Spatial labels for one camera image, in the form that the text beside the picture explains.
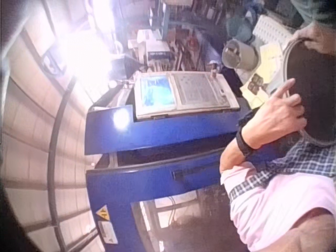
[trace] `wrist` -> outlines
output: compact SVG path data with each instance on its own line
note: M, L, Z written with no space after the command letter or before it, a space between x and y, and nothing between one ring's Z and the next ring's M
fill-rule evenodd
M261 148L262 143L260 141L260 138L258 137L257 131L249 127L248 124L242 128L241 134L245 143L252 149L258 150Z

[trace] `watch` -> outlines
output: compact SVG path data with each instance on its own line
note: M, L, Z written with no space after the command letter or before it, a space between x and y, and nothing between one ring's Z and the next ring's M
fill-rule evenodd
M236 140L237 140L238 148L243 153L244 157L248 157L251 154L253 154L256 150L251 148L244 141L243 136L241 135L242 134L242 129L243 129L243 127L239 127L239 130L237 131L237 134L236 134Z

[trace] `warning sticker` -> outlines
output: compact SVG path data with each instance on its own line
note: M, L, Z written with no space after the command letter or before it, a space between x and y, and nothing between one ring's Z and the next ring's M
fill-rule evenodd
M112 223L110 222L98 222L99 230L103 240L107 244L118 244L116 233L114 232Z
M107 211L107 206L103 206L101 209L96 211L96 214L98 214L100 217L102 217L105 220L110 220L109 212Z

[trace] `black round lid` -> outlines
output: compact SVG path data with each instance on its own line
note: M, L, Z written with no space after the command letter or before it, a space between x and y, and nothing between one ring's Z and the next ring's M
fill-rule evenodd
M288 55L287 79L296 79L289 93L301 95L308 121L305 132L322 143L336 140L335 74L336 58L308 50L302 41Z

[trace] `yellow warning label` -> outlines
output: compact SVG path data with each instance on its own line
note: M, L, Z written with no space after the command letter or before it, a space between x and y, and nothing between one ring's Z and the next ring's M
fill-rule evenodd
M96 214L98 214L100 217L102 217L105 220L110 220L109 212L107 211L107 206L103 206L101 209L96 211Z

